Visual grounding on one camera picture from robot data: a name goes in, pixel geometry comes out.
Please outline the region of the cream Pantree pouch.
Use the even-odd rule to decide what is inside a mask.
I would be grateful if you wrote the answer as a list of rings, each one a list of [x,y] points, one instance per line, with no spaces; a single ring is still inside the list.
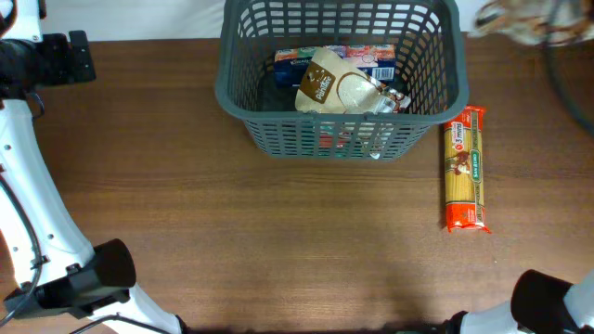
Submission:
[[[301,80],[294,106],[325,114],[395,114],[412,99],[359,70],[335,52],[317,47]]]

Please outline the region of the Kleenex tissue multipack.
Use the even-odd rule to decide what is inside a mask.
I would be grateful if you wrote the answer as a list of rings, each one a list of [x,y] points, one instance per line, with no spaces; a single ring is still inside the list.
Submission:
[[[381,82],[394,80],[394,45],[325,45],[325,48]],[[278,50],[273,63],[277,87],[298,87],[316,50],[317,46]]]

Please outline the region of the brown white snack bag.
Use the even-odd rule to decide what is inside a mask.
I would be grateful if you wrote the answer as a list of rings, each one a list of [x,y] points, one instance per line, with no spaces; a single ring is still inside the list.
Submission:
[[[593,39],[593,0],[493,0],[473,19],[471,37],[504,34],[522,45],[566,46]]]

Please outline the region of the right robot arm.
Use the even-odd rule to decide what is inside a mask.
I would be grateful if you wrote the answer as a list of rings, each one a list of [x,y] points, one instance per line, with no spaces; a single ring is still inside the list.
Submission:
[[[536,270],[524,272],[511,299],[482,312],[459,312],[445,334],[593,334],[593,274],[579,283]]]

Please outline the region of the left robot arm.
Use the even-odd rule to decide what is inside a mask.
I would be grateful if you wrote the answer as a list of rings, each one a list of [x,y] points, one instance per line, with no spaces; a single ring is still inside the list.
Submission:
[[[1,233],[18,285],[1,323],[69,314],[118,333],[186,333],[139,287],[121,240],[94,246],[83,235],[45,165],[34,133],[44,114],[28,101],[97,77],[85,32],[44,34],[45,16],[44,0],[1,4]]]

